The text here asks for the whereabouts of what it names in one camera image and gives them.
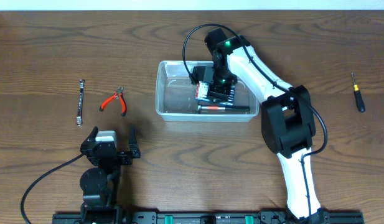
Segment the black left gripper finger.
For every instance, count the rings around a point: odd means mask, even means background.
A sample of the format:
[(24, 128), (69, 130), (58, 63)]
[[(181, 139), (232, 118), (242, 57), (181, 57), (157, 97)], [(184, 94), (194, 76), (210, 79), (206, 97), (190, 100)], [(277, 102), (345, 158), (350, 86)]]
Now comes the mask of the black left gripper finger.
[(139, 146), (136, 139), (136, 133), (134, 126), (131, 127), (130, 134), (129, 134), (129, 141), (128, 146), (131, 152), (139, 152)]
[(88, 146), (89, 144), (95, 142), (96, 135), (98, 134), (98, 127), (95, 126), (88, 137), (82, 142), (82, 146)]

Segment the blue precision screwdriver set case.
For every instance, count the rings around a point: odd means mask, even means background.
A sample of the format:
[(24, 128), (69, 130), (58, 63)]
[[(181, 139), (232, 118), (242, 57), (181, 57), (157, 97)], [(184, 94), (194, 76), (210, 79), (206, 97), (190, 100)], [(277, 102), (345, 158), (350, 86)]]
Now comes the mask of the blue precision screwdriver set case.
[(235, 86), (220, 86), (214, 85), (213, 83), (199, 82), (195, 92), (195, 99), (198, 101), (233, 106)]

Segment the claw hammer orange black handle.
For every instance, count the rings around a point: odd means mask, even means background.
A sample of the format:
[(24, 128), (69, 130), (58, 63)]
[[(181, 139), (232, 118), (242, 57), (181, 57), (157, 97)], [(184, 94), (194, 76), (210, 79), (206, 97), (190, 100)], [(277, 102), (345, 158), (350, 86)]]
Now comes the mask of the claw hammer orange black handle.
[(197, 113), (201, 113), (203, 110), (213, 110), (213, 111), (249, 111), (249, 106), (211, 106), (211, 105), (197, 105)]

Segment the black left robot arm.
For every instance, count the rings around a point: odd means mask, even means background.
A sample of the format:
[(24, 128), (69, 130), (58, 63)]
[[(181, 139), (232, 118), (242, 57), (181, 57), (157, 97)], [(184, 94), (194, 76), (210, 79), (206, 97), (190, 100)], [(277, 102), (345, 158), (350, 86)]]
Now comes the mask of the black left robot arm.
[(129, 214), (117, 204), (121, 167), (141, 157), (135, 130), (131, 129), (127, 151), (117, 150), (115, 131), (99, 131), (97, 127), (82, 142), (80, 152), (92, 163), (80, 178), (83, 204), (75, 223), (130, 223)]

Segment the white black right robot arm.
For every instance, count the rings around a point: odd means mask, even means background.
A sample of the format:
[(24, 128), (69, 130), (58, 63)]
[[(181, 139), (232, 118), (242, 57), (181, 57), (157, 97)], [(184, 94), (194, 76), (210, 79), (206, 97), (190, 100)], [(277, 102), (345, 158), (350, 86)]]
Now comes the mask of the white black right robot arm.
[(263, 139), (281, 163), (288, 210), (298, 220), (312, 222), (321, 207), (311, 172), (314, 119), (320, 116), (304, 86), (293, 87), (277, 77), (242, 35), (227, 37), (225, 29), (215, 25), (204, 39), (213, 65), (188, 71), (197, 85), (195, 97), (215, 103), (218, 110), (246, 111), (247, 106), (235, 106), (235, 85), (242, 81), (250, 89), (261, 105)]

